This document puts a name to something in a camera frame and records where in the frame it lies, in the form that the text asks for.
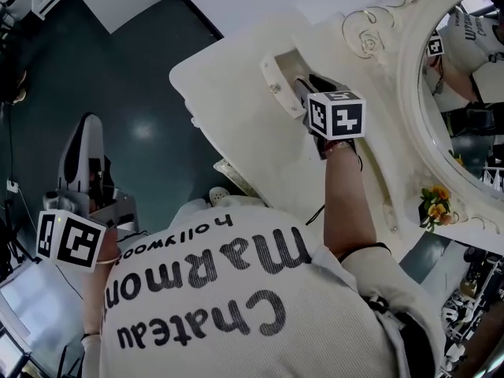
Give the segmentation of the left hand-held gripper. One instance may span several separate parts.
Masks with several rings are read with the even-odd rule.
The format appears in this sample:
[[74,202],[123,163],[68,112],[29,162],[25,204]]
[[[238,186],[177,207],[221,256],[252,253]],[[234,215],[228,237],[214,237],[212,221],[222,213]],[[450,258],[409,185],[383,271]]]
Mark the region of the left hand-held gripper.
[[[105,170],[102,122],[85,113],[70,136],[58,168],[57,188],[43,196],[39,212],[37,256],[58,266],[94,269],[106,226],[90,218],[88,194]],[[69,191],[77,183],[79,192]]]

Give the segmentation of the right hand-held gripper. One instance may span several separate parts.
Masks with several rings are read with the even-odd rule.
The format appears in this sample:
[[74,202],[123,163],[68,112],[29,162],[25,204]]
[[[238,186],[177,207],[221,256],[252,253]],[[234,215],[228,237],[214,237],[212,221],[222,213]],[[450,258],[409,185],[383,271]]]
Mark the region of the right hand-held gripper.
[[327,77],[299,77],[294,92],[306,114],[302,123],[311,135],[326,140],[365,136],[366,100],[360,93]]

